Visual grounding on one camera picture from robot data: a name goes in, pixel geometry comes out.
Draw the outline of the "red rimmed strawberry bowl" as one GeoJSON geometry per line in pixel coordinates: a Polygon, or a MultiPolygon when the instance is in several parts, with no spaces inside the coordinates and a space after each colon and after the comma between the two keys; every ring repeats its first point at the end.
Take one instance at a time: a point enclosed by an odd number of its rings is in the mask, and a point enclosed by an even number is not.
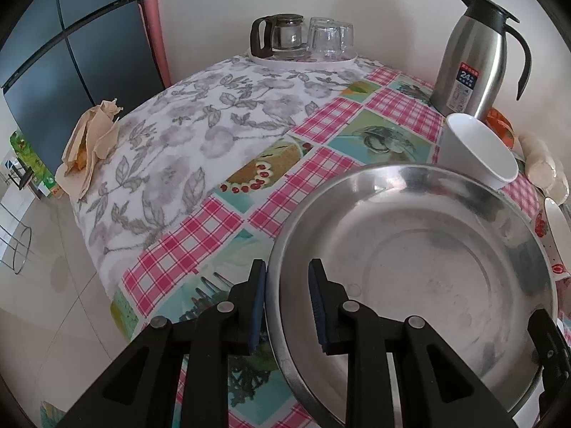
{"type": "Polygon", "coordinates": [[[536,214],[533,229],[547,253],[556,281],[570,277],[570,227],[561,208],[546,198],[536,214]]]}

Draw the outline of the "large steel plate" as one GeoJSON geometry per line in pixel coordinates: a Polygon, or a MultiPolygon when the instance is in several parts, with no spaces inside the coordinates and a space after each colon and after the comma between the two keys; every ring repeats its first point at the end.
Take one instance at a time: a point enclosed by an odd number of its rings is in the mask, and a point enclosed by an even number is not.
{"type": "Polygon", "coordinates": [[[535,390],[527,322],[536,309],[556,314],[556,286],[526,218],[498,192],[434,165],[366,165],[320,185],[287,218],[269,260],[271,346],[315,422],[340,427],[348,366],[318,344],[313,259],[378,315],[424,318],[509,413],[535,390]]]}

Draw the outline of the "grey floral cloth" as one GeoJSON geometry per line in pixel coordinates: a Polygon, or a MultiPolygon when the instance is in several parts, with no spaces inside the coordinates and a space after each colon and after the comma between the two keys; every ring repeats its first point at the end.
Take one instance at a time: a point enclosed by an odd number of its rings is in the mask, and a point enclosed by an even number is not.
{"type": "Polygon", "coordinates": [[[341,67],[269,68],[234,56],[119,119],[116,145],[72,203],[106,294],[217,184],[378,66],[358,57],[341,67]]]}

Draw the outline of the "bag of steamed buns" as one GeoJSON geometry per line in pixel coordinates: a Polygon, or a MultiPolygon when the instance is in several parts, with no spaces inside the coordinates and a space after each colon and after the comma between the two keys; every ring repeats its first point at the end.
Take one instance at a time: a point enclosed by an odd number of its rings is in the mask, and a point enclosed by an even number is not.
{"type": "Polygon", "coordinates": [[[565,203],[570,188],[561,161],[536,134],[521,133],[518,140],[525,158],[526,178],[556,204],[565,203]]]}

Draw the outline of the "checkered picture tablecloth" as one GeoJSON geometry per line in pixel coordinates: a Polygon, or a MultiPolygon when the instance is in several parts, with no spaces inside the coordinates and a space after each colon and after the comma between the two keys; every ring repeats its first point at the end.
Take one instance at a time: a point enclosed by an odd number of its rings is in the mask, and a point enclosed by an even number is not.
{"type": "MultiPolygon", "coordinates": [[[[254,259],[269,264],[287,218],[329,180],[366,165],[447,169],[438,165],[443,119],[415,98],[418,90],[409,77],[379,68],[223,181],[126,272],[111,307],[122,333],[133,338],[157,316],[192,320],[225,300],[254,259]]],[[[540,203],[527,178],[495,192],[535,234],[540,203]]],[[[230,360],[228,402],[234,426],[315,422],[284,378],[268,331],[253,356],[230,360]]]]}

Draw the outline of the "small white square bowl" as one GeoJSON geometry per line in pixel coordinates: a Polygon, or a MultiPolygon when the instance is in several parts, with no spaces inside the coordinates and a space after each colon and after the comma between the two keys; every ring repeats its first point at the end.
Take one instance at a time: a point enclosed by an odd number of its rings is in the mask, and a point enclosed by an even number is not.
{"type": "Polygon", "coordinates": [[[513,183],[519,167],[511,151],[478,119],[453,113],[444,120],[438,165],[499,190],[513,183]]]}

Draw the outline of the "crumpled beige paper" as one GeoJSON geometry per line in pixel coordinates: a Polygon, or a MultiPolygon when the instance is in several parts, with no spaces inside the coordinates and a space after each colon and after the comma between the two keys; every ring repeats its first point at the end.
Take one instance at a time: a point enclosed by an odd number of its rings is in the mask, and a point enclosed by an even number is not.
{"type": "Polygon", "coordinates": [[[95,166],[106,159],[118,142],[118,125],[113,122],[122,107],[102,101],[85,111],[76,123],[62,154],[55,180],[72,200],[79,200],[90,188],[95,166]]]}

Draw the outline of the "orange snack packet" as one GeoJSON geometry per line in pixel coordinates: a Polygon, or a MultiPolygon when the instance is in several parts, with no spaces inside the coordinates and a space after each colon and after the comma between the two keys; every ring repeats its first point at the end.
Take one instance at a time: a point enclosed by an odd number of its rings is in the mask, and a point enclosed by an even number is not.
{"type": "Polygon", "coordinates": [[[497,109],[491,108],[485,117],[485,124],[510,150],[514,148],[515,136],[511,123],[497,109]]]}

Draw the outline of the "green cardboard box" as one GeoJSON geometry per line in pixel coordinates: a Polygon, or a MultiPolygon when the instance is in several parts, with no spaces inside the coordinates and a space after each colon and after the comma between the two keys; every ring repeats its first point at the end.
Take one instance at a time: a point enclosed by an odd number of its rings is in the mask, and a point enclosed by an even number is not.
{"type": "Polygon", "coordinates": [[[60,198],[63,195],[62,188],[56,183],[49,168],[41,161],[30,143],[20,131],[15,131],[10,136],[10,143],[16,157],[32,171],[32,184],[45,197],[60,198]]]}

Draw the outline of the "white round tray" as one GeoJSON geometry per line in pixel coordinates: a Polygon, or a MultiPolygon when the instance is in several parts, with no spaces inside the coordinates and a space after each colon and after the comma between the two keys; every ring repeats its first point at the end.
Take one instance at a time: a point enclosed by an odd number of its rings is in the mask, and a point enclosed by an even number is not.
{"type": "Polygon", "coordinates": [[[358,53],[355,50],[342,52],[335,56],[321,56],[304,52],[303,54],[291,58],[282,59],[280,57],[271,56],[268,58],[260,58],[254,56],[250,50],[246,52],[248,58],[257,65],[264,68],[277,68],[278,70],[323,70],[338,71],[341,68],[351,67],[357,58],[358,53]]]}

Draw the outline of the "steel thermos jug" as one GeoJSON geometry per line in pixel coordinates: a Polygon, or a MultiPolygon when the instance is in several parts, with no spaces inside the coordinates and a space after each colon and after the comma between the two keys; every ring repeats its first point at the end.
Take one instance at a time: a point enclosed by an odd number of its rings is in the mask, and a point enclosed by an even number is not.
{"type": "Polygon", "coordinates": [[[529,83],[532,57],[525,38],[509,20],[512,12],[492,0],[461,0],[465,12],[456,23],[441,60],[430,103],[443,116],[465,113],[482,121],[499,94],[507,66],[508,35],[522,47],[525,64],[516,98],[529,83]]]}

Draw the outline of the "clear drinking glass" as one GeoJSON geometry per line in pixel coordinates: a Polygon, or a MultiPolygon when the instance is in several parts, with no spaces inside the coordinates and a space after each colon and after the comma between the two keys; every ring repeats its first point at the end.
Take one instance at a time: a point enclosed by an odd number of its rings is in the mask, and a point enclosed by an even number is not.
{"type": "Polygon", "coordinates": [[[356,55],[352,23],[313,16],[310,18],[307,52],[318,60],[342,61],[356,55]]]}

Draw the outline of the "dark blue cabinet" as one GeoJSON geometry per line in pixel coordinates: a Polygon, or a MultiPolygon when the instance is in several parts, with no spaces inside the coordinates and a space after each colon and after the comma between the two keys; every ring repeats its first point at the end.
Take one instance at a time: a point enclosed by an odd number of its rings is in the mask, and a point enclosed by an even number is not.
{"type": "Polygon", "coordinates": [[[1,49],[1,90],[17,127],[55,171],[79,117],[123,113],[163,91],[142,0],[34,0],[1,49]]]}

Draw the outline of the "pink rolled mat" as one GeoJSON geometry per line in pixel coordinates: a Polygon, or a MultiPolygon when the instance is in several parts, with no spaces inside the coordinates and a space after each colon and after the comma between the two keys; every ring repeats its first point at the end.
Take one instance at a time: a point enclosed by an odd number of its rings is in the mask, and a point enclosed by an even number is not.
{"type": "Polygon", "coordinates": [[[165,43],[163,42],[159,0],[142,0],[140,12],[145,26],[146,37],[156,61],[163,85],[166,88],[170,87],[172,81],[170,67],[168,66],[166,58],[165,43]]]}

